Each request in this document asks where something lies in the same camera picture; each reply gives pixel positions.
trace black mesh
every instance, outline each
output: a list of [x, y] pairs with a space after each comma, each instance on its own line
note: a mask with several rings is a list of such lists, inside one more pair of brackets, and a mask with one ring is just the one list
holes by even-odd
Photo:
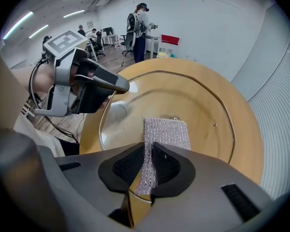
[[153, 145], [152, 160], [156, 168], [158, 185], [164, 184], [180, 172], [180, 163], [161, 149]]
[[239, 189], [236, 184], [230, 184], [221, 187], [223, 192], [241, 216], [244, 222], [255, 217], [260, 210], [249, 200], [249, 198]]
[[126, 157], [115, 162], [112, 170], [114, 174], [130, 186], [140, 171], [143, 162], [144, 149], [143, 147], [140, 147]]

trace dark pants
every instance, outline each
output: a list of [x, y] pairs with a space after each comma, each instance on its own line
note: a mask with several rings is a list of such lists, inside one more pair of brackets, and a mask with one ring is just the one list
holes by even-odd
[[73, 156], [73, 155], [79, 155], [79, 145], [76, 143], [70, 143], [67, 141], [64, 141], [60, 138], [57, 138], [62, 146], [63, 152], [66, 156]]
[[136, 63], [144, 61], [145, 43], [146, 43], [145, 33], [143, 33], [139, 38], [135, 38], [133, 53], [134, 53], [134, 61]]

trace vent slot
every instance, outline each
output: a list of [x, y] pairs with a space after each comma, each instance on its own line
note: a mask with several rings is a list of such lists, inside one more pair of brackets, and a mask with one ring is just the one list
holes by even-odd
[[244, 222], [247, 222], [260, 213], [260, 210], [249, 200], [236, 184], [226, 185], [221, 187], [221, 189]]

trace person sitting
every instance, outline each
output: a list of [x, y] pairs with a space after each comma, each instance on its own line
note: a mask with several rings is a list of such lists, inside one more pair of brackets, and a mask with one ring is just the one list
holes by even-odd
[[94, 42], [97, 40], [97, 34], [96, 34], [97, 30], [96, 29], [93, 29], [91, 32], [88, 32], [86, 34], [86, 37], [88, 39], [90, 39], [91, 42]]

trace white wall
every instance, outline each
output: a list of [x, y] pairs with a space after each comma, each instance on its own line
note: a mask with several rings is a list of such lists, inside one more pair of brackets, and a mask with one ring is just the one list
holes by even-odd
[[159, 26], [151, 35], [181, 37], [180, 58], [204, 64], [231, 81], [257, 40], [265, 1], [111, 0], [98, 10], [98, 17], [102, 28], [125, 34], [129, 13], [145, 2], [149, 20]]
[[22, 47], [5, 45], [0, 50], [0, 55], [9, 69], [19, 63], [27, 63], [27, 54]]
[[26, 51], [28, 64], [34, 65], [36, 61], [41, 57], [42, 42], [46, 35], [56, 37], [68, 30], [78, 31], [78, 26], [81, 24], [84, 27], [84, 31], [90, 31], [92, 28], [87, 27], [87, 22], [93, 21], [93, 26], [99, 29], [99, 23], [97, 16], [94, 13], [85, 13], [80, 15], [72, 15], [65, 18], [59, 25], [51, 25], [45, 30], [41, 31], [35, 37], [29, 39], [23, 46]]

